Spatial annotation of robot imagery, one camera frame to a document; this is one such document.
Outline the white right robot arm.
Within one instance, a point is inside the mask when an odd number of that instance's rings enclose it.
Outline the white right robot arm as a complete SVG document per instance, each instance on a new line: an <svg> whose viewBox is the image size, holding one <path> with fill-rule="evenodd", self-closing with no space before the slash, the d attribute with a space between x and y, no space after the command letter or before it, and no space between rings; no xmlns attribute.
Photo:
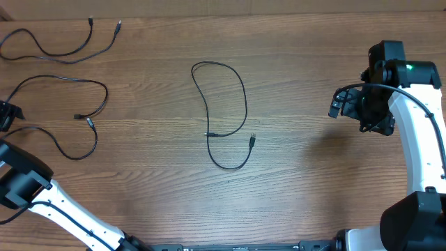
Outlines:
<svg viewBox="0 0 446 251"><path fill-rule="evenodd" d="M435 63L409 61L403 43L383 40L368 52L361 83L337 89L328 115L347 116L360 132L399 130L407 195L386 209L377 226L345 229L330 250L445 249L445 122Z"/></svg>

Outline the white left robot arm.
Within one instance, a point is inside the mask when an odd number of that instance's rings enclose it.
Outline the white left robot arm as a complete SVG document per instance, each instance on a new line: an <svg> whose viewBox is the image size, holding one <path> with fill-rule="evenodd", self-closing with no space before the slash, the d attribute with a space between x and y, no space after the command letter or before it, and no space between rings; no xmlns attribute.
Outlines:
<svg viewBox="0 0 446 251"><path fill-rule="evenodd" d="M94 216L55 181L54 172L36 156L1 137L1 165L10 169L1 177L1 205L16 210L5 225L25 211L56 223L89 250L150 250L142 241Z"/></svg>

